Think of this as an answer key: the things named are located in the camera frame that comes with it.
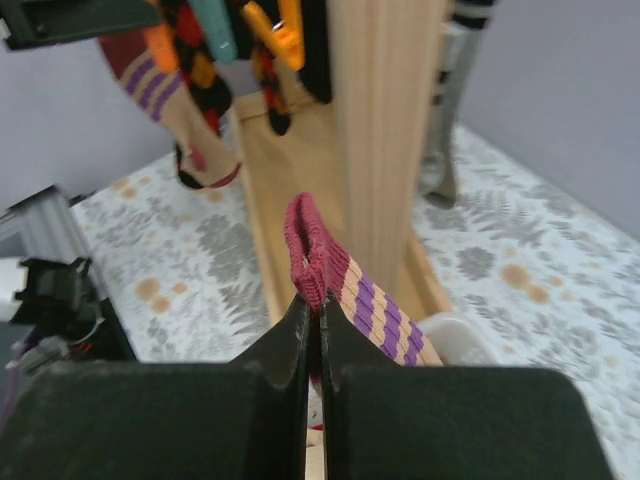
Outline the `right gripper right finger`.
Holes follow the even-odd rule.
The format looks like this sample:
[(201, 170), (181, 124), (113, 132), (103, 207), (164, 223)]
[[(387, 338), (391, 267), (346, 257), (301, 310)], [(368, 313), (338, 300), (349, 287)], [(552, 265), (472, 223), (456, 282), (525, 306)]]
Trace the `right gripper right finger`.
[(345, 317), (319, 318), (330, 479), (609, 479), (583, 398), (556, 370), (402, 367)]

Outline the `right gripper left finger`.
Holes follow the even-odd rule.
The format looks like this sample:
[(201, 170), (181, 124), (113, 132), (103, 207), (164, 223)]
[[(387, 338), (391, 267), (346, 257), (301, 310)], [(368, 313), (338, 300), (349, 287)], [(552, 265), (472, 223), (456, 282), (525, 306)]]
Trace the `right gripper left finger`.
[(301, 479), (311, 312), (285, 316), (234, 360), (60, 363), (1, 436), (5, 479)]

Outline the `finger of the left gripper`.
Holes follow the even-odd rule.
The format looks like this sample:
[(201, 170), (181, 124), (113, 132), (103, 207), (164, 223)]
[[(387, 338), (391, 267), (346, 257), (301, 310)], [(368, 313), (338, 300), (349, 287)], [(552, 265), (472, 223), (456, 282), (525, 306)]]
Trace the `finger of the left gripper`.
[(1, 0), (1, 20), (7, 47), (27, 50), (156, 26), (161, 15), (138, 0)]

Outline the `orange clothes clip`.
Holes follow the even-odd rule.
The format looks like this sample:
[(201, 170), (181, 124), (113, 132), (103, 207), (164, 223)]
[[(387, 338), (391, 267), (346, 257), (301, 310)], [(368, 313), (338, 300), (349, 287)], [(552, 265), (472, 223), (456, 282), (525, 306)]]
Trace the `orange clothes clip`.
[(159, 70), (172, 74), (179, 69), (171, 32), (166, 23), (144, 28), (143, 38)]

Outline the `maroon beige purple striped sock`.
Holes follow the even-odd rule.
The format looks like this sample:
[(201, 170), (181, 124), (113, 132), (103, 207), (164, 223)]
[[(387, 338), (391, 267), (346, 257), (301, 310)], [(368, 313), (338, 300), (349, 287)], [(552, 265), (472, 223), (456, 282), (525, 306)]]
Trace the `maroon beige purple striped sock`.
[(181, 75), (156, 66), (140, 33), (103, 36), (98, 42), (123, 91), (173, 137), (180, 183), (192, 190), (231, 183), (241, 163), (220, 136), (218, 114), (201, 113)]

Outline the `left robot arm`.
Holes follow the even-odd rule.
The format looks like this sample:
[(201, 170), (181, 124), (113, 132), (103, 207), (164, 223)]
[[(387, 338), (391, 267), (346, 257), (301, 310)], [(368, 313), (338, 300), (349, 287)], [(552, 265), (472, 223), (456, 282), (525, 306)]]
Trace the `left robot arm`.
[[(4, 1), (1, 43), (10, 51), (34, 50), (159, 22), (148, 1)], [(1, 326), (25, 330), (16, 363), (28, 372), (58, 360), (136, 358), (57, 185), (1, 215)]]

